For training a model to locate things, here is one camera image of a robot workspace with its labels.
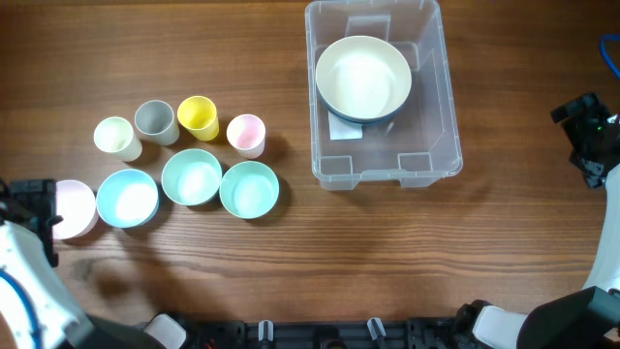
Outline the pink bowl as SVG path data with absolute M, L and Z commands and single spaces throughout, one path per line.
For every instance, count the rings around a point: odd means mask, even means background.
M 78 238 L 90 232 L 98 221 L 96 197 L 91 188 L 74 179 L 56 182 L 56 213 L 62 221 L 52 228 L 53 238 Z

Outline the light blue bowl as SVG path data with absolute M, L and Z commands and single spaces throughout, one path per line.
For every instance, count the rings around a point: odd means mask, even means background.
M 127 169 L 111 174 L 98 189 L 96 207 L 110 226 L 134 228 L 153 218 L 159 208 L 159 190 L 147 173 Z

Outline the cream cup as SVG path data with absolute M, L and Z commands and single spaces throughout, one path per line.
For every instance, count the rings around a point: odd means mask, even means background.
M 93 138 L 101 151 L 123 162 L 135 161 L 142 153 L 140 139 L 132 124 L 120 116 L 102 120 L 95 128 Z

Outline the grey cup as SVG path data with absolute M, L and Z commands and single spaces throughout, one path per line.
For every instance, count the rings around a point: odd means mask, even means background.
M 135 124 L 142 134 L 159 145 L 171 145 L 180 136 L 173 109 L 161 100 L 143 103 L 135 113 Z

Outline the mint green bowl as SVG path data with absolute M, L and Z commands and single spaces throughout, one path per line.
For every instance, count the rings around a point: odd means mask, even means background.
M 183 206 L 199 206 L 218 193 L 223 177 L 219 160 L 210 152 L 190 148 L 173 155 L 162 171 L 165 194 Z
M 280 184 L 269 166 L 245 161 L 226 171 L 219 194 L 222 205 L 230 214 L 241 219 L 256 219 L 274 208 Z

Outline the yellow cup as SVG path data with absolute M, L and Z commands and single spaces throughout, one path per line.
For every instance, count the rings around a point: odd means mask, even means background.
M 177 118 L 200 141 L 212 141 L 219 134 L 217 109 L 207 97 L 192 96 L 185 99 L 177 109 Z

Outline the clear plastic storage container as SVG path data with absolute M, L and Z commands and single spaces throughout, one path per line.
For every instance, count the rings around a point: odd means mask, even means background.
M 438 2 L 426 0 L 314 1 L 305 9 L 312 172 L 326 190 L 352 190 L 363 181 L 396 180 L 427 187 L 463 165 Z M 359 140 L 332 141 L 329 110 L 319 100 L 316 64 L 325 49 L 350 36 L 370 36 L 406 58 L 413 87 L 393 119 L 361 124 Z

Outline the cream bowl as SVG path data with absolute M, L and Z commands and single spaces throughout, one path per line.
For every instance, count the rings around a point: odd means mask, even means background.
M 316 64 L 315 82 L 338 111 L 367 119 L 394 111 L 413 87 L 404 55 L 370 36 L 350 36 L 328 46 Z

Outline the dark blue bowl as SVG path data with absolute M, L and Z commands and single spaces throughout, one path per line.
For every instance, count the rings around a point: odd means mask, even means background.
M 357 117 L 352 117 L 350 115 L 346 115 L 345 113 L 338 111 L 334 106 L 332 106 L 331 104 L 329 104 L 326 99 L 323 97 L 323 95 L 321 93 L 319 93 L 319 100 L 325 105 L 325 107 L 331 111 L 332 113 L 334 113 L 336 116 L 350 121 L 350 122 L 354 122 L 354 123 L 358 123 L 358 124 L 378 124 L 378 123 L 382 123 L 382 122 L 386 122 L 388 120 L 393 119 L 397 114 L 400 113 L 400 111 L 405 107 L 405 105 L 407 104 L 407 101 L 403 102 L 398 108 L 396 108 L 394 111 L 389 112 L 386 115 L 383 116 L 378 116 L 378 117 L 373 117 L 373 118 L 357 118 Z

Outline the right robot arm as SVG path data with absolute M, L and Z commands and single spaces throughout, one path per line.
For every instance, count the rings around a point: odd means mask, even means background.
M 572 147 L 570 162 L 591 188 L 606 192 L 604 224 L 583 288 L 529 314 L 485 301 L 461 307 L 452 332 L 489 348 L 617 348 L 606 337 L 619 328 L 619 116 L 595 93 L 553 110 Z

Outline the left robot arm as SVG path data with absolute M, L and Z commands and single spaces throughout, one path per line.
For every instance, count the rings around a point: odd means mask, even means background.
M 167 314 L 142 327 L 87 314 L 55 273 L 56 181 L 1 184 L 1 315 L 19 348 L 183 348 L 187 330 Z

